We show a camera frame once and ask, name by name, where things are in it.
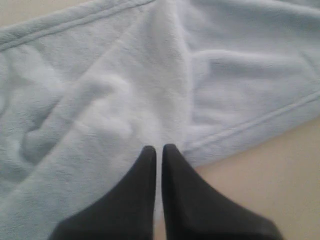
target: stitched seam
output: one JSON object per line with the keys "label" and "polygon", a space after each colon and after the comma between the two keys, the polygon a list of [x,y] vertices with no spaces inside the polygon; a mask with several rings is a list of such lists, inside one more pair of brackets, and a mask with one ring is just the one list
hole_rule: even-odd
{"label": "stitched seam", "polygon": [[59,33],[59,32],[65,31],[67,29],[71,29],[73,27],[76,27],[76,26],[84,25],[84,24],[96,21],[98,19],[102,19],[102,18],[111,16],[111,15],[114,15],[114,14],[119,13],[119,12],[126,10],[126,9],[146,5],[146,4],[151,3],[153,1],[154,0],[135,0],[135,1],[124,2],[122,4],[113,6],[109,9],[98,11],[98,12],[86,15],[84,17],[74,19],[72,21],[66,21],[66,22],[60,23],[58,25],[50,26],[49,28],[43,28],[39,31],[35,31],[35,32],[29,33],[27,35],[24,35],[18,39],[14,39],[14,40],[8,41],[6,43],[3,43],[2,45],[0,45],[0,52],[7,50],[9,48],[12,48],[12,47],[16,47],[21,44],[33,41],[33,40],[41,38],[43,36],[47,36],[47,35],[54,34],[54,33]]}
{"label": "stitched seam", "polygon": [[276,118],[278,116],[281,116],[289,111],[292,111],[298,107],[301,107],[307,103],[316,101],[316,100],[320,100],[320,91],[311,93],[305,97],[300,98],[300,100],[294,102],[294,103],[290,103],[287,104],[284,107],[278,108],[277,110],[271,111],[261,117],[259,117],[258,119],[254,120],[254,121],[247,121],[244,123],[241,123],[239,125],[236,126],[232,126],[232,129],[227,129],[227,130],[223,130],[220,131],[214,135],[209,135],[207,137],[204,137],[202,140],[195,142],[194,144],[192,144],[191,146],[189,146],[187,148],[187,151],[196,151],[200,148],[203,148],[203,146],[208,145],[210,143],[214,143],[216,141],[220,141],[222,139],[226,139],[232,135],[235,135],[239,132],[245,131],[247,129],[250,129],[256,125],[262,124],[266,121],[268,121],[269,119],[272,118]]}

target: fleece blanket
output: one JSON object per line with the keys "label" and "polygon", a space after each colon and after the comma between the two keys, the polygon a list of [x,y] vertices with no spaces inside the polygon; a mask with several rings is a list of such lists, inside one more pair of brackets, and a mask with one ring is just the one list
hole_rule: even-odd
{"label": "fleece blanket", "polygon": [[94,0],[2,27],[0,239],[46,239],[144,145],[198,166],[319,114],[318,0]]}

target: light blue blanket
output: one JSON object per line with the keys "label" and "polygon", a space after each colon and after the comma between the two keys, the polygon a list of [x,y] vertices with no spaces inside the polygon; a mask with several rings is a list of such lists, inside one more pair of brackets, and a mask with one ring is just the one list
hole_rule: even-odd
{"label": "light blue blanket", "polygon": [[319,114],[318,0],[94,0],[1,28],[0,239],[46,239],[144,145],[197,166]]}

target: beige floor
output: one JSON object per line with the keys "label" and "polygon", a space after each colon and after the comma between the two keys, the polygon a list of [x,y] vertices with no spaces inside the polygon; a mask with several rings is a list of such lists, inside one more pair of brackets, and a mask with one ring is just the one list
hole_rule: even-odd
{"label": "beige floor", "polygon": [[[87,0],[0,0],[0,27]],[[273,219],[287,240],[320,239],[320,117],[241,154],[198,168],[216,189]],[[165,238],[164,225],[156,239]]]}

